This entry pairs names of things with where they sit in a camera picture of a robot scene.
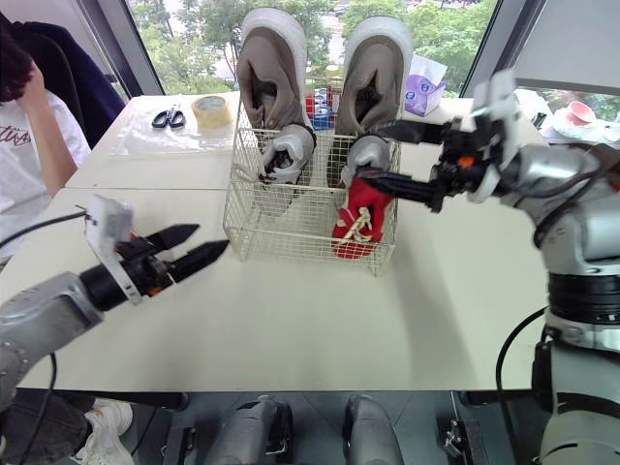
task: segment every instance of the hand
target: hand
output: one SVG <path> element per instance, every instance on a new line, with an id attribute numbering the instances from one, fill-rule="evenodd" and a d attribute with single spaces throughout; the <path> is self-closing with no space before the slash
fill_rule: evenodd
<path id="1" fill-rule="evenodd" d="M 23 95 L 17 99 L 17 103 L 28 115 L 34 111 L 48 108 L 43 74 L 34 61 L 30 70 L 30 79 L 24 85 Z"/>

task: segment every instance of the white t-shirt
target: white t-shirt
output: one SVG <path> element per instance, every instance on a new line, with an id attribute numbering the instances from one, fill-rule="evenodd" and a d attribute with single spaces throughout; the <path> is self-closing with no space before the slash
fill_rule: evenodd
<path id="1" fill-rule="evenodd" d="M 65 103 L 47 92 L 49 107 L 76 165 L 90 153 L 78 122 Z M 0 239 L 34 224 L 51 198 L 26 113 L 13 100 L 0 106 Z M 0 249 L 0 263 L 13 255 L 19 239 Z"/>

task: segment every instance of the wall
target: wall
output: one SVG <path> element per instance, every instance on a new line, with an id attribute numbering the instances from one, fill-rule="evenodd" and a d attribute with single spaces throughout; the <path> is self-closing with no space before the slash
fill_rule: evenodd
<path id="1" fill-rule="evenodd" d="M 515 76 L 524 85 L 620 94 L 619 45 L 619 0 L 547 0 Z"/>
<path id="2" fill-rule="evenodd" d="M 10 21 L 39 21 L 65 27 L 105 74 L 112 74 L 76 0 L 2 0 L 0 11 Z"/>

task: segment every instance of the pink cup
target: pink cup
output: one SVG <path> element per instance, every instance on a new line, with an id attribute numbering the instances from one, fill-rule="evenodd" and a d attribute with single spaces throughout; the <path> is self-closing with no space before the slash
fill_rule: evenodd
<path id="1" fill-rule="evenodd" d="M 583 102 L 574 101 L 567 107 L 566 117 L 575 126 L 585 126 L 594 123 L 597 119 L 594 111 Z"/>

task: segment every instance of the orange part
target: orange part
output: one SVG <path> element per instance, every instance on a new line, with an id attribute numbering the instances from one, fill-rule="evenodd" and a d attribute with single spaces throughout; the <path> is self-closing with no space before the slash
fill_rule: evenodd
<path id="1" fill-rule="evenodd" d="M 465 155 L 458 159 L 456 164 L 461 168 L 470 168 L 474 165 L 476 159 L 471 155 Z"/>
<path id="2" fill-rule="evenodd" d="M 162 287 L 159 287 L 159 288 L 151 288 L 151 289 L 149 289 L 149 290 L 148 290 L 148 293 L 147 293 L 147 294 L 148 294 L 148 296 L 149 296 L 149 297 L 152 297 L 152 296 L 154 296 L 154 295 L 157 295 L 158 293 L 160 293 L 160 292 L 161 292 L 161 291 L 163 291 L 163 290 L 164 290 L 164 288 L 162 288 Z"/>

